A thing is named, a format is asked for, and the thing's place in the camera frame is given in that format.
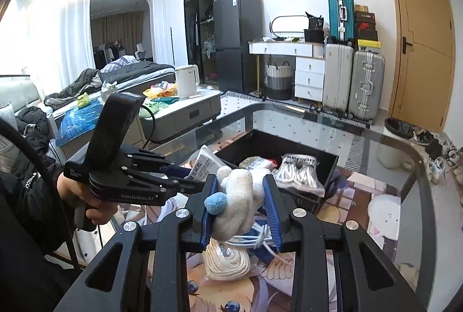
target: black trash bag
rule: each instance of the black trash bag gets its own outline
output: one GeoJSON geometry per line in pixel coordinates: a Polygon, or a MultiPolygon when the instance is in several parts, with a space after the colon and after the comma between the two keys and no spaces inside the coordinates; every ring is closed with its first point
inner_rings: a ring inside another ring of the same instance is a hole
{"type": "Polygon", "coordinates": [[[406,140],[413,137],[413,126],[408,122],[394,118],[387,118],[384,120],[384,126],[389,132],[398,137],[405,138],[406,140]]]}

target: gray refrigerator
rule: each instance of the gray refrigerator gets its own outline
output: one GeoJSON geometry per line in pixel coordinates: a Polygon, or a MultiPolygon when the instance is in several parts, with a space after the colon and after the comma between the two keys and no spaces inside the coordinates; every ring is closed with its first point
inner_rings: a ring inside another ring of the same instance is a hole
{"type": "Polygon", "coordinates": [[[263,36],[259,0],[214,1],[214,32],[218,88],[249,93],[257,89],[256,56],[248,42],[263,36]]]}

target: electric kettle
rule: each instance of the electric kettle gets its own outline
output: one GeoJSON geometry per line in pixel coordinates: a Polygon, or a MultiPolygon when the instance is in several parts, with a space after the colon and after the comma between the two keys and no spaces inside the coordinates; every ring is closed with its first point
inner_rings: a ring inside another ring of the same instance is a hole
{"type": "Polygon", "coordinates": [[[175,81],[177,94],[180,99],[198,95],[196,86],[200,84],[200,75],[197,65],[184,65],[175,68],[175,81]]]}

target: kettle handle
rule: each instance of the kettle handle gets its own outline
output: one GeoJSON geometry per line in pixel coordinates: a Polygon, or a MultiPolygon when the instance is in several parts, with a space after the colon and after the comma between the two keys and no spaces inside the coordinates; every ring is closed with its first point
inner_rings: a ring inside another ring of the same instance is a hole
{"type": "Polygon", "coordinates": [[[193,65],[193,69],[194,69],[194,80],[196,82],[196,86],[198,86],[200,84],[200,73],[198,72],[198,66],[193,65]]]}

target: brown curtain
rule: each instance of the brown curtain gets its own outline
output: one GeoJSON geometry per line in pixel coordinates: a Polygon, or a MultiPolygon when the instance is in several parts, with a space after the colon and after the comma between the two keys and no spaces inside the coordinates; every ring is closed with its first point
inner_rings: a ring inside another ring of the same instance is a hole
{"type": "Polygon", "coordinates": [[[134,55],[137,43],[142,42],[143,12],[130,12],[90,21],[92,30],[92,45],[120,41],[127,55],[134,55]]]}

